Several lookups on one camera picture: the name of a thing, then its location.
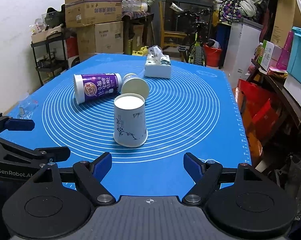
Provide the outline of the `white floral paper cup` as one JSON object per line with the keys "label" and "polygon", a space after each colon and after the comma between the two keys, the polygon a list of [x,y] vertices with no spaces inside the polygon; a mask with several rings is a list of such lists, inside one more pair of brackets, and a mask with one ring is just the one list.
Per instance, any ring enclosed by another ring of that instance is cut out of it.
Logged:
{"label": "white floral paper cup", "polygon": [[114,140],[128,148],[142,146],[148,139],[144,98],[127,93],[114,100]]}

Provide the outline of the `clear plastic cup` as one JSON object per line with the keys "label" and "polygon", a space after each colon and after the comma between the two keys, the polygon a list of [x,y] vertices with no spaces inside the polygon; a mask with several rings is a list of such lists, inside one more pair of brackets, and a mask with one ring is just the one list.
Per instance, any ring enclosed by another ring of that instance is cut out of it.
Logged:
{"label": "clear plastic cup", "polygon": [[37,106],[37,100],[34,100],[29,93],[23,94],[19,100],[17,118],[31,119]]}

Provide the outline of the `purple paper cup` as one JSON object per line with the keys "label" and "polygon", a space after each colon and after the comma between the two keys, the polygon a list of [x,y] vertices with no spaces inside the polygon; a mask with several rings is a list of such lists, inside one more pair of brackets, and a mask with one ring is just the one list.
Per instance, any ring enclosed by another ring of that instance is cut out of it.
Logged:
{"label": "purple paper cup", "polygon": [[117,94],[122,87],[122,78],[118,73],[74,74],[73,84],[76,103],[79,105]]}

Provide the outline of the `blue silicone baking mat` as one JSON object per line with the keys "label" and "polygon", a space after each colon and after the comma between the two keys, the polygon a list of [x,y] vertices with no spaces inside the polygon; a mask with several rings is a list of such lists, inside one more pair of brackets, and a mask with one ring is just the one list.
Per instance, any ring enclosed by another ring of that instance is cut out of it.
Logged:
{"label": "blue silicone baking mat", "polygon": [[31,149],[68,147],[61,167],[109,152],[102,183],[114,197],[184,196],[194,185],[187,152],[226,168],[251,163],[224,72],[172,61],[170,78],[152,78],[145,62],[115,54],[84,61],[32,94],[32,131],[1,137]]}

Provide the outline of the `black metal shelf rack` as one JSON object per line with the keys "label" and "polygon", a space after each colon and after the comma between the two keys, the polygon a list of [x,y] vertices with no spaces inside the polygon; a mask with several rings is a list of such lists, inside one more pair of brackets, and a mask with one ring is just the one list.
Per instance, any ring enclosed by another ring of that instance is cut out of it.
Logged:
{"label": "black metal shelf rack", "polygon": [[[63,60],[59,60],[56,58],[55,52],[51,50],[50,44],[54,42],[61,42],[63,49]],[[46,54],[40,59],[37,58],[35,48],[44,46],[46,49]],[[68,61],[66,57],[66,47],[65,47],[65,37],[61,31],[52,31],[43,41],[32,42],[31,48],[33,51],[34,61],[35,61],[35,69],[37,71],[40,84],[43,86],[44,81],[41,77],[41,73],[50,73],[52,77],[50,79],[55,78],[56,70],[61,70],[62,72],[68,69]]]}

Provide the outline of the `dark wooden side table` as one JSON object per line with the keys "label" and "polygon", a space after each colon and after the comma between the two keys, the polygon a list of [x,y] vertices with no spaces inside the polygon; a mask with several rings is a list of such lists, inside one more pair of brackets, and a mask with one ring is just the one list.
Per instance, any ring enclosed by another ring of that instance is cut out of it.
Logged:
{"label": "dark wooden side table", "polygon": [[277,94],[278,100],[284,106],[291,120],[294,122],[297,130],[301,132],[301,106],[293,98],[292,95],[284,88],[283,81],[265,73],[261,65],[254,59],[251,59],[254,70],[247,78],[247,81],[255,83],[264,89]]}

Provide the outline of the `middle cardboard box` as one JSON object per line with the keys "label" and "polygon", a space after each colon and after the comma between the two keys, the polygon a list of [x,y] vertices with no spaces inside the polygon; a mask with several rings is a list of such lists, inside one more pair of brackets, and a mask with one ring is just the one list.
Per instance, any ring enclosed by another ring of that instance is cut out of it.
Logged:
{"label": "middle cardboard box", "polygon": [[108,22],[77,28],[80,56],[123,53],[123,22]]}

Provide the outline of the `yellow toy vehicle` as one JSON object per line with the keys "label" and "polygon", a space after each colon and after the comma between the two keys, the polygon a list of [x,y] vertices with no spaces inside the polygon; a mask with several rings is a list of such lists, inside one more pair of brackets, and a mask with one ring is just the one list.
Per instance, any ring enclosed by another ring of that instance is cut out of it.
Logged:
{"label": "yellow toy vehicle", "polygon": [[148,46],[143,46],[139,50],[133,50],[132,55],[134,55],[134,56],[147,56],[148,55]]}

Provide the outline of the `white tissue box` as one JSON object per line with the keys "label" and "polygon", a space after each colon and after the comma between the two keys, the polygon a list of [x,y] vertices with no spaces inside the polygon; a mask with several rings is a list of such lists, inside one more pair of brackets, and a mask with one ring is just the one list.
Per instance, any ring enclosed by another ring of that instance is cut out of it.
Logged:
{"label": "white tissue box", "polygon": [[165,55],[159,46],[150,47],[144,65],[144,76],[170,79],[171,72],[172,67],[169,55]]}

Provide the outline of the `open top cardboard box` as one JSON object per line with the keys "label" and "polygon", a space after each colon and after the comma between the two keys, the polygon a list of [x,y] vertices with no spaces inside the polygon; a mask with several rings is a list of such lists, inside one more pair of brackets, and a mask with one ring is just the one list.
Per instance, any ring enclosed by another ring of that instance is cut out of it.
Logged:
{"label": "open top cardboard box", "polygon": [[122,0],[65,0],[68,28],[79,28],[122,19]]}

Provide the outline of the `green white product box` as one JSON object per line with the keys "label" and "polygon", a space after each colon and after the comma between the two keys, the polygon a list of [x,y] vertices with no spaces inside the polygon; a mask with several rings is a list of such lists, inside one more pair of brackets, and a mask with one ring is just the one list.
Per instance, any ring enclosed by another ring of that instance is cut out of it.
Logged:
{"label": "green white product box", "polygon": [[274,48],[275,45],[272,42],[269,42],[267,40],[263,41],[261,52],[259,54],[257,62],[261,65],[261,67],[264,70],[268,70],[274,52]]}

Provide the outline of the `red plastic bucket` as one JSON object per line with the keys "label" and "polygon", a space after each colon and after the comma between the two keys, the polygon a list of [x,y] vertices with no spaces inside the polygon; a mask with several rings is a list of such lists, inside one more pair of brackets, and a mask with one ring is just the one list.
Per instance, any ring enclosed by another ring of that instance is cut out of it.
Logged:
{"label": "red plastic bucket", "polygon": [[222,50],[204,45],[204,51],[206,53],[206,64],[210,67],[219,67]]}

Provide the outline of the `white chest freezer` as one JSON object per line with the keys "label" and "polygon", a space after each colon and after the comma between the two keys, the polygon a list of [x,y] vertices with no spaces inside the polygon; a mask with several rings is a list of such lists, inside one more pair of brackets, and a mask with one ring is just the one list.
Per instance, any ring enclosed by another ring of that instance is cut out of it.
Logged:
{"label": "white chest freezer", "polygon": [[262,29],[262,25],[247,19],[231,24],[223,69],[232,88],[245,77]]}

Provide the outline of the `green black bicycle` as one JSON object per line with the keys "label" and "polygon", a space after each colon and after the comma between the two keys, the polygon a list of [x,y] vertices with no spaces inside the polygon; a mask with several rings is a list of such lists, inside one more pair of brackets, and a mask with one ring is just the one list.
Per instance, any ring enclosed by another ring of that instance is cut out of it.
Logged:
{"label": "green black bicycle", "polygon": [[207,66],[207,54],[204,45],[208,42],[210,24],[201,18],[212,16],[211,8],[204,8],[199,12],[184,10],[175,3],[170,4],[170,9],[177,13],[177,17],[186,18],[189,27],[186,28],[186,37],[178,45],[180,60],[182,62]]}

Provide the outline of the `tall cardboard box right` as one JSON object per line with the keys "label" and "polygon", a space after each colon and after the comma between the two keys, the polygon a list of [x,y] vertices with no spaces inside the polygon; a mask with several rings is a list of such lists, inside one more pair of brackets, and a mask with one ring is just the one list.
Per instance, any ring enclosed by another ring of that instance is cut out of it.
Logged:
{"label": "tall cardboard box right", "polygon": [[301,28],[301,13],[296,0],[278,0],[271,42],[284,47],[292,27]]}

